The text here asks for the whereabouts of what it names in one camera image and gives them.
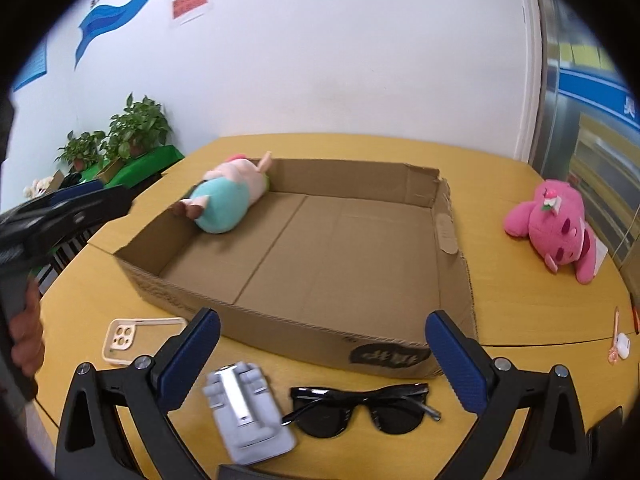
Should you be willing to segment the person's left hand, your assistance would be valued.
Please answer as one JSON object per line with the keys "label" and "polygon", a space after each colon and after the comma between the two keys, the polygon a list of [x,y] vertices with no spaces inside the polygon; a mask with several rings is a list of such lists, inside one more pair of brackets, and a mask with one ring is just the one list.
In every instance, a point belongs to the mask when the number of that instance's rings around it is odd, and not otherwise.
{"label": "person's left hand", "polygon": [[29,378],[40,370],[44,360],[43,325],[41,321],[40,292],[31,276],[25,292],[25,310],[9,324],[14,341],[13,363]]}

